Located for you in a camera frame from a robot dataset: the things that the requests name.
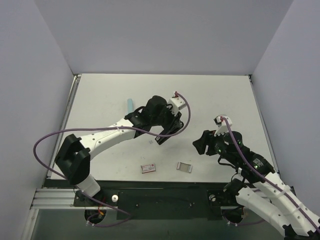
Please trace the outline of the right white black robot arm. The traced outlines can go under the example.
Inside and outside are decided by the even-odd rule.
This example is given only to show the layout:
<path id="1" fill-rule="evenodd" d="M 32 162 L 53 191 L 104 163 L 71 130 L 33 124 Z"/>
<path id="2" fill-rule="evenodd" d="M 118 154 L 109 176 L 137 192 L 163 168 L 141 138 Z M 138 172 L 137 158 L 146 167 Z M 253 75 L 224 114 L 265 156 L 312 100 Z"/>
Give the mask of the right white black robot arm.
<path id="1" fill-rule="evenodd" d="M 222 200 L 250 209 L 286 240 L 318 240 L 320 217 L 299 201 L 262 155 L 251 151 L 242 140 L 237 131 L 215 135 L 214 131 L 205 130 L 192 143 L 199 155 L 218 155 L 220 160 L 227 160 L 237 174 L 265 195 L 261 197 L 246 183 L 233 179 L 223 188 Z"/>

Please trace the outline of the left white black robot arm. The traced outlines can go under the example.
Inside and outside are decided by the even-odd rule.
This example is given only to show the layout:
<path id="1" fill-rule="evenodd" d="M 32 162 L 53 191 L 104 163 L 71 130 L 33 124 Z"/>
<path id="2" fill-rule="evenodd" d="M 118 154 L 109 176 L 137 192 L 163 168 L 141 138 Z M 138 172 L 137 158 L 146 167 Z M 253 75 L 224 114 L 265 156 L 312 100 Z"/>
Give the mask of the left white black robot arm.
<path id="1" fill-rule="evenodd" d="M 85 200 L 90 205 L 97 206 L 102 202 L 104 194 L 90 174 L 91 160 L 121 142 L 149 133 L 152 127 L 163 128 L 155 137 L 156 142 L 162 145 L 185 126 L 181 121 L 181 110 L 186 105 L 178 95 L 169 100 L 154 95 L 145 106 L 128 113 L 108 130 L 80 137 L 68 135 L 55 157 L 55 164 L 68 182 L 85 195 Z"/>

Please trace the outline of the light blue white stapler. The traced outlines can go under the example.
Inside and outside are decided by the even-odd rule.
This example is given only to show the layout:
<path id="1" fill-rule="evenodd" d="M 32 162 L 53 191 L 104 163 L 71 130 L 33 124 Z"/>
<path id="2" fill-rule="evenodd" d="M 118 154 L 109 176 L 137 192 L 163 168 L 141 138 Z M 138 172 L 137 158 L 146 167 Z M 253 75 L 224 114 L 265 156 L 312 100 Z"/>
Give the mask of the light blue white stapler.
<path id="1" fill-rule="evenodd" d="M 127 114 L 130 114 L 134 111 L 134 104 L 133 104 L 133 99 L 128 98 L 127 99 Z"/>

